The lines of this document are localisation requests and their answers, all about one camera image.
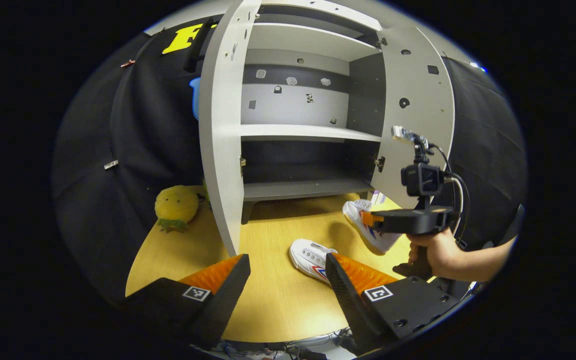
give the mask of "orange clip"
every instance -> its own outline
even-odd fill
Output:
[[[372,213],[370,213],[369,211],[362,211],[361,212],[361,222],[363,223],[363,225],[368,225],[371,228],[375,227],[375,221],[384,221],[384,217],[383,216],[373,216]]]

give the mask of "yellow letter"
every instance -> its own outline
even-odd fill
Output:
[[[172,43],[170,43],[170,46],[164,48],[164,50],[161,53],[168,54],[172,53],[173,51],[182,50],[190,47],[190,45],[192,44],[191,40],[195,39],[195,37],[197,36],[197,32],[199,31],[199,28],[202,27],[202,25],[203,23],[198,23],[197,25],[192,25],[177,30],[176,36],[172,40]],[[212,29],[216,26],[217,24],[212,25],[210,28]]]

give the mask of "wire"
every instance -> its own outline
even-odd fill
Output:
[[[463,228],[461,230],[461,234],[459,235],[459,238],[461,239],[461,237],[464,236],[464,232],[466,232],[466,225],[468,224],[468,215],[471,212],[471,193],[468,192],[468,186],[466,185],[466,182],[461,176],[457,175],[454,172],[451,172],[450,177],[459,180],[459,182],[463,186],[463,189],[466,191],[466,217],[463,220]]]
[[[306,340],[293,340],[293,341],[288,341],[286,342],[286,344],[288,345],[294,345],[294,344],[301,344],[301,343],[311,343],[311,342],[318,342],[318,341],[322,341],[324,340],[324,337],[326,337],[326,342],[324,342],[323,344],[320,344],[320,346],[324,346],[326,344],[328,344],[330,342],[330,339],[332,338],[332,335],[337,335],[337,333],[335,331],[333,332],[329,332],[329,333],[324,333],[323,335],[321,335],[320,338],[318,339],[306,339]]]
[[[453,173],[453,169],[450,166],[450,162],[448,162],[448,157],[446,157],[446,154],[444,153],[444,151],[442,150],[441,147],[437,146],[437,144],[431,143],[428,145],[431,149],[435,148],[437,150],[439,150],[439,153],[441,153],[441,156],[443,157],[443,159],[446,162],[446,169],[448,169],[448,173],[452,174]],[[453,207],[457,206],[457,199],[455,199],[455,183],[452,183],[452,205]],[[452,232],[452,235],[454,237],[455,233],[457,233],[457,226],[454,227],[454,231]]]
[[[295,358],[293,357],[293,354],[290,353],[290,351],[288,351],[288,349],[291,349],[291,348],[293,348],[293,347],[294,347],[294,348],[297,348],[297,360],[300,360],[300,358],[299,358],[299,353],[300,353],[300,350],[301,350],[300,347],[297,346],[297,345],[292,345],[291,347],[288,347],[288,346],[286,346],[286,345],[284,344],[284,348],[285,348],[285,350],[286,350],[286,354],[288,354],[288,356],[290,356],[291,360],[295,360]]]
[[[230,353],[228,353],[228,342],[224,341],[223,342],[223,350],[226,351],[226,355],[228,356],[229,359],[232,359],[233,357],[231,356]]]
[[[459,189],[459,218],[457,219],[457,224],[454,226],[454,231],[452,232],[452,236],[454,237],[455,234],[457,234],[459,223],[462,221],[462,213],[464,212],[464,189],[462,189],[462,183],[455,178],[449,177],[447,180],[451,182],[453,186],[457,184],[457,188]]]
[[[231,359],[233,358],[233,355],[235,355],[235,356],[242,356],[242,355],[243,355],[243,356],[246,356],[246,355],[260,355],[260,354],[261,354],[260,352],[256,352],[256,353],[255,353],[255,352],[250,352],[250,351],[231,351],[231,350],[228,350],[228,349],[227,349],[228,345],[227,345],[225,342],[224,342],[223,348],[224,348],[224,350],[226,350],[226,351],[206,350],[206,349],[203,349],[203,348],[201,348],[201,347],[199,347],[199,346],[196,346],[196,345],[193,345],[193,344],[190,344],[190,347],[192,347],[193,349],[202,351],[202,352],[204,352],[204,353],[226,354],[226,355],[227,355],[229,358],[231,358]]]
[[[471,282],[470,285],[468,286],[468,289],[466,290],[466,293],[463,294],[463,296],[461,297],[461,299],[459,299],[459,301],[464,300],[466,296],[472,294],[475,287],[477,287],[477,282],[476,281]]]
[[[344,343],[344,341],[346,341],[346,340],[350,340],[350,342],[352,343],[352,346],[354,346],[356,348],[357,343],[355,342],[354,338],[352,338],[351,336],[348,335],[349,330],[350,330],[349,327],[345,327],[345,328],[342,328],[341,330],[338,330],[339,335],[337,335],[336,332],[334,332],[334,334],[340,338],[339,345],[342,345]]]

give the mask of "camera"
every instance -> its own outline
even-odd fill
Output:
[[[444,172],[439,166],[419,162],[401,169],[401,184],[408,196],[438,196],[443,183]]]

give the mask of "black fabric backdrop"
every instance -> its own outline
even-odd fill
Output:
[[[124,298],[133,260],[157,219],[159,191],[202,183],[189,85],[201,62],[188,73],[183,66],[190,48],[162,50],[176,30],[204,20],[131,39],[81,87],[57,133],[52,198],[59,230],[106,299]],[[120,67],[130,59],[135,64]],[[105,170],[113,160],[119,164]]]
[[[85,82],[57,134],[52,198],[59,229],[106,299],[124,298],[133,260],[156,221],[159,191],[201,184],[199,123],[189,85],[201,73],[201,62],[195,73],[187,73],[190,48],[162,50],[176,30],[205,20],[131,39]],[[129,59],[135,64],[121,68]],[[459,61],[444,62],[455,96],[450,164],[470,191],[463,239],[476,249],[498,240],[524,201],[525,146],[506,97],[489,76]],[[105,170],[113,160],[119,164]],[[452,204],[451,188],[445,189],[435,204]]]
[[[526,205],[526,142],[505,92],[480,68],[442,57],[454,92],[455,119],[448,161],[470,192],[470,205],[457,235],[466,250],[488,241],[499,245],[519,204]],[[434,205],[453,205],[453,187],[445,185]]]

